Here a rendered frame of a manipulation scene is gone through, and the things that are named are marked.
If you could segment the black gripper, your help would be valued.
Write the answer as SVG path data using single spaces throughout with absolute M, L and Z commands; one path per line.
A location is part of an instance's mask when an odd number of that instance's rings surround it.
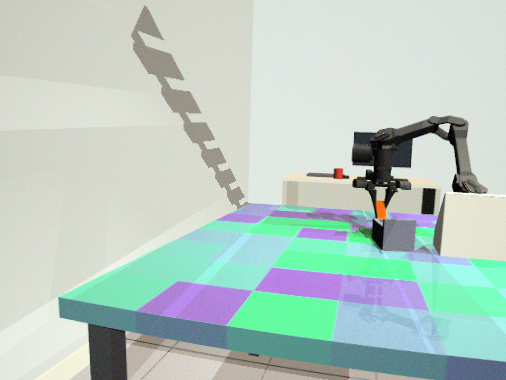
M 401 188 L 402 190 L 411 190 L 411 183 L 409 181 L 396 180 L 396 182 L 391 182 L 391 170 L 391 163 L 374 163 L 373 181 L 367 181 L 366 179 L 358 178 L 354 178 L 352 181 L 352 186 L 354 188 L 366 187 L 365 190 L 369 191 L 375 210 L 377 207 L 377 190 L 375 187 L 387 187 L 387 189 L 385 189 L 384 199 L 385 210 L 395 192 L 398 192 L 397 188 Z M 387 184 L 383 182 L 386 182 Z

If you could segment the orange block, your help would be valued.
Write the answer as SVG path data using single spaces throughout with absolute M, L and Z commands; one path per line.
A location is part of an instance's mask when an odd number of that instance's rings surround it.
M 387 219 L 384 201 L 377 201 L 377 207 L 375 210 L 375 217 L 376 217 L 376 219 Z

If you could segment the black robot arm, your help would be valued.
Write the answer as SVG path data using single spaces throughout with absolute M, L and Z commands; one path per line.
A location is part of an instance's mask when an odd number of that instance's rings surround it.
M 449 133 L 439 127 L 449 123 Z M 488 189 L 479 183 L 477 177 L 471 172 L 467 148 L 468 121 L 452 115 L 437 117 L 431 116 L 427 120 L 412 123 L 401 128 L 386 128 L 377 131 L 370 139 L 370 145 L 355 143 L 352 146 L 352 162 L 392 163 L 392 151 L 398 151 L 400 143 L 416 137 L 434 133 L 444 140 L 449 140 L 454 146 L 457 174 L 452 182 L 453 192 L 487 194 Z

